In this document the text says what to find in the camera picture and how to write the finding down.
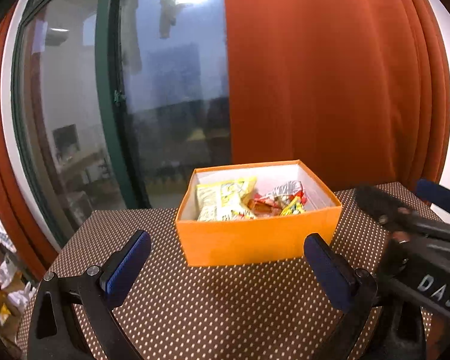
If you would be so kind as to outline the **burger gummy candy packet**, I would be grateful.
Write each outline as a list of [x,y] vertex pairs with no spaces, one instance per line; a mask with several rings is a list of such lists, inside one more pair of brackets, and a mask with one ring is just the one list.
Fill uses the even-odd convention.
[[304,214],[307,201],[308,198],[300,193],[279,197],[280,216]]

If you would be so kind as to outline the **orange cardboard box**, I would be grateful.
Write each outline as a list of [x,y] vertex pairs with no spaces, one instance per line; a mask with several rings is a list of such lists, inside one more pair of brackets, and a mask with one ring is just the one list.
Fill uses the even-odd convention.
[[[201,222],[197,186],[255,176],[255,190],[265,194],[299,180],[307,202],[305,213],[262,219]],[[342,205],[300,160],[197,168],[175,217],[178,238],[190,267],[267,263],[304,255],[305,238],[318,233],[331,242]]]

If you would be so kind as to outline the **red spicy strip packet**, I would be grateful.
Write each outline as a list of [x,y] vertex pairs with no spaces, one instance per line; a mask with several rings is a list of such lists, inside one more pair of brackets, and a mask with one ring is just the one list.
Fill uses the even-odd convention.
[[247,207],[257,217],[273,217],[281,214],[284,204],[273,194],[256,193],[248,200]]

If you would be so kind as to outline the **orange curtain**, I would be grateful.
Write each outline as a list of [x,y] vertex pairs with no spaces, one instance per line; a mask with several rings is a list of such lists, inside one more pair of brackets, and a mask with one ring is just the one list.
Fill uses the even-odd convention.
[[[0,88],[1,63],[5,39],[15,9],[11,8],[0,22]],[[43,234],[19,189],[6,147],[1,119],[0,95],[0,220],[29,272],[38,281],[57,258],[57,250]]]
[[441,178],[450,71],[428,0],[225,0],[232,160],[330,189]]

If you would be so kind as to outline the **orange left curtain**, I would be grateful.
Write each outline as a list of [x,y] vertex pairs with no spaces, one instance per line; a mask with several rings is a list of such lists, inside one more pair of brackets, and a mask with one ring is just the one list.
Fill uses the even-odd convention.
[[[1,63],[5,39],[15,9],[11,8],[0,22],[0,88]],[[0,95],[0,220],[29,272],[38,281],[57,258],[57,250],[43,234],[19,189],[6,147],[1,119]]]

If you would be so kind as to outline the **green window frame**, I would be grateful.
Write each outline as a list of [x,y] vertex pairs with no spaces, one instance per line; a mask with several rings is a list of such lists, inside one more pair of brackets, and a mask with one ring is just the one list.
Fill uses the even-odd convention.
[[12,116],[32,201],[64,246],[95,211],[149,207],[121,60],[120,0],[28,0]]

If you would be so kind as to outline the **yellow nut snack bag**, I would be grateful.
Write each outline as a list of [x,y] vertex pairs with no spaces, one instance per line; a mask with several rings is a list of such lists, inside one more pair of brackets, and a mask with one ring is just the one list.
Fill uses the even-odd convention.
[[200,222],[256,219],[247,204],[257,183],[256,177],[216,181],[196,186]]

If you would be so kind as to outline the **brown polka dot tablecloth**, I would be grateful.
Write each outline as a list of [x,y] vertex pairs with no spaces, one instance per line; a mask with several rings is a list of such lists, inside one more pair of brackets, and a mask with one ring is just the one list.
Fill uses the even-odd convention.
[[145,230],[151,255],[114,311],[144,359],[309,359],[341,314],[305,259],[190,267],[175,217],[173,208],[96,211],[51,269],[82,274]]

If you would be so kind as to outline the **silver foil snack packet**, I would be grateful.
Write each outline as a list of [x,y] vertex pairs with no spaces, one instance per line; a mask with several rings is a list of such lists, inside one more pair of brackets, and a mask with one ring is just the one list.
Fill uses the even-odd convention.
[[303,186],[300,180],[292,180],[275,186],[271,191],[266,192],[263,197],[275,198],[279,196],[292,196],[302,191]]

